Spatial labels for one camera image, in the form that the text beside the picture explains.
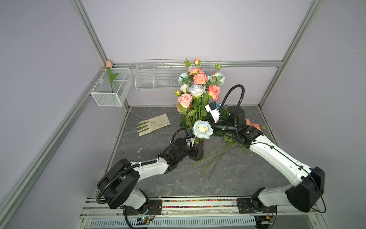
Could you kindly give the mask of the white rose stem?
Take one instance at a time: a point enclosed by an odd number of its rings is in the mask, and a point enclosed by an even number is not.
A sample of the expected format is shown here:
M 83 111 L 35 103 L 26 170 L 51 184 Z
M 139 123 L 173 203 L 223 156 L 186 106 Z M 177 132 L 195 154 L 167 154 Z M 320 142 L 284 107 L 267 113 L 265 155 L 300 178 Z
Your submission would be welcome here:
M 192 85 L 189 87 L 188 92 L 193 98 L 201 97 L 206 92 L 205 85 Z

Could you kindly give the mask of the pink tulip stem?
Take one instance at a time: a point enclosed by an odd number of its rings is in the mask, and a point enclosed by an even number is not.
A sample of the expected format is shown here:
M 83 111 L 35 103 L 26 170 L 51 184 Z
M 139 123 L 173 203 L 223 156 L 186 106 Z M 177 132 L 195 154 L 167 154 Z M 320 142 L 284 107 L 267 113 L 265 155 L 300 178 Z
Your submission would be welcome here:
M 111 85 L 111 91 L 112 91 L 112 93 L 114 93 L 114 90 L 113 90 L 113 81 L 118 76 L 118 73 L 112 73 L 112 71 L 111 71 L 111 68 L 112 67 L 113 67 L 112 62 L 110 60 L 107 60 L 106 61 L 106 68 L 107 68 L 107 72 L 108 72 L 108 75 L 109 75 L 109 80 L 110 80 L 110 85 Z

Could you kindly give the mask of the white blue rose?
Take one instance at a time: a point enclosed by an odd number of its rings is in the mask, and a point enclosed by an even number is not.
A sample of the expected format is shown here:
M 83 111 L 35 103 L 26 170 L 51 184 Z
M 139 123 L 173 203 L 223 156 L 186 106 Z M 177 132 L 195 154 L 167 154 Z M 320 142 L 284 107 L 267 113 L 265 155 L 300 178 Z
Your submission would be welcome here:
M 209 139 L 214 133 L 210 123 L 202 120 L 197 120 L 194 123 L 192 131 L 197 138 L 201 139 Z

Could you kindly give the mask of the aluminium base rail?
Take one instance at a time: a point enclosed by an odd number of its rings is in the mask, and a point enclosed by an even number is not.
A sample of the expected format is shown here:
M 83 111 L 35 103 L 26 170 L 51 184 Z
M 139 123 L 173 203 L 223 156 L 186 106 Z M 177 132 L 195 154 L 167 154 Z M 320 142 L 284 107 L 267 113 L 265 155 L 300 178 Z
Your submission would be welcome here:
M 124 216 L 123 208 L 108 208 L 88 199 L 77 229 L 326 229 L 323 216 L 303 213 L 291 206 L 269 207 L 256 213 L 250 210 L 249 197 L 162 197 L 152 198 L 145 215 L 133 210 Z

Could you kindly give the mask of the small peach rose spray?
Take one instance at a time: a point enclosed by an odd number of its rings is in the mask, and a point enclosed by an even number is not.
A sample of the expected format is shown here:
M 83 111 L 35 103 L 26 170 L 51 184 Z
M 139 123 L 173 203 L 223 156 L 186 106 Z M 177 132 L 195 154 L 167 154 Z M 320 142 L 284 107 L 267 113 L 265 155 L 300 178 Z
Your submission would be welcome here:
M 218 101 L 221 86 L 225 77 L 219 72 L 220 64 L 214 66 L 211 75 L 207 75 L 198 58 L 192 62 L 185 61 L 186 71 L 178 78 L 180 89 L 175 91 L 177 96 L 177 111 L 183 115 L 181 126 L 192 130 L 196 121 L 207 120 L 206 106 L 211 100 Z

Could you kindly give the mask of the pale blue rose spray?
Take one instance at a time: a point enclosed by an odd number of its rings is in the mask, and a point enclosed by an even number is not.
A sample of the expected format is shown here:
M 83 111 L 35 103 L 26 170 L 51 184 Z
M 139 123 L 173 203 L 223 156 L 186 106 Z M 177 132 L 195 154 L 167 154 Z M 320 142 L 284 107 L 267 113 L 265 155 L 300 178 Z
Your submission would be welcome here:
M 176 90 L 174 93 L 177 96 L 181 96 L 183 94 L 190 94 L 188 92 L 189 87 L 192 85 L 205 85 L 206 92 L 211 85 L 214 86 L 222 86 L 225 83 L 225 77 L 220 72 L 214 70 L 212 75 L 206 75 L 203 69 L 197 65 L 191 65 L 186 67 L 186 72 L 183 72 L 178 77 L 178 84 L 180 86 L 179 90 Z

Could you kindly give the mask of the white mesh wall basket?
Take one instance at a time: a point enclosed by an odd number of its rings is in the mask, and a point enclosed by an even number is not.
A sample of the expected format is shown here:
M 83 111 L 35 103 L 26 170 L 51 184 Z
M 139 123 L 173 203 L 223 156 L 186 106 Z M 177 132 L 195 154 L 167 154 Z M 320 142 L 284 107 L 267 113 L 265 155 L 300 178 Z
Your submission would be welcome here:
M 101 77 L 91 90 L 91 96 L 98 106 L 102 107 L 122 107 L 124 106 L 127 94 L 133 83 L 129 68 L 111 68 L 112 73 L 118 73 L 113 81 L 113 90 L 107 69 L 103 71 Z

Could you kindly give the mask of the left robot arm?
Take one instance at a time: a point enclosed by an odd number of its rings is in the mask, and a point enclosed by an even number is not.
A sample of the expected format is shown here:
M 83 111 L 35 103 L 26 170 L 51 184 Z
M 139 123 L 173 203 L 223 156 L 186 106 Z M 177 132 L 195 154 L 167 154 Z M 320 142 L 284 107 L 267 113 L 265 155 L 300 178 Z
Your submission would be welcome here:
M 192 152 L 193 144 L 191 139 L 178 138 L 155 159 L 143 162 L 121 159 L 98 182 L 96 202 L 107 204 L 110 209 L 123 206 L 140 215 L 147 213 L 151 201 L 142 190 L 135 188 L 136 184 L 174 170 Z

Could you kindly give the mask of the dark glass vase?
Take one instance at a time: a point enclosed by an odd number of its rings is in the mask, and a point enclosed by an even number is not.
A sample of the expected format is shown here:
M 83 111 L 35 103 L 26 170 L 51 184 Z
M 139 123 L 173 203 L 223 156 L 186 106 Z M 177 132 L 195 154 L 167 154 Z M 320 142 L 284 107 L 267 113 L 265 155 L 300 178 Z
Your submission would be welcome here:
M 199 161 L 204 157 L 204 142 L 205 140 L 200 140 L 199 143 L 194 143 L 189 154 L 191 160 Z

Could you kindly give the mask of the beige garden glove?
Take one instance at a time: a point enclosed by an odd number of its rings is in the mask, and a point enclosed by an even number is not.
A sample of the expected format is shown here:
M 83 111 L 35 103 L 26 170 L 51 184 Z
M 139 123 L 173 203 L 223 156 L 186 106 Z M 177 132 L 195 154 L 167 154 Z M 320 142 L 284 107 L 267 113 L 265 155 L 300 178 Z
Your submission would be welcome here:
M 137 124 L 137 133 L 139 136 L 143 136 L 151 133 L 152 131 L 160 128 L 170 126 L 171 123 L 167 114 L 159 115 L 148 120 L 144 120 Z

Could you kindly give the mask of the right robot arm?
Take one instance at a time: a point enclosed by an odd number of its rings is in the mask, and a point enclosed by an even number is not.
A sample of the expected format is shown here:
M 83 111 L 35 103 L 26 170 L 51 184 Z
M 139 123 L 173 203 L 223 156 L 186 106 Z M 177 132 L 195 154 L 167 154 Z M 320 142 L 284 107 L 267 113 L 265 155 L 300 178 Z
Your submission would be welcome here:
M 247 122 L 243 109 L 228 107 L 227 119 L 220 117 L 220 106 L 216 102 L 206 105 L 205 109 L 212 116 L 210 124 L 215 133 L 226 134 L 261 156 L 290 183 L 279 188 L 260 188 L 246 204 L 247 208 L 260 213 L 271 206 L 293 206 L 301 212 L 310 212 L 323 198 L 325 172 L 319 167 L 311 168 L 276 146 L 260 129 Z

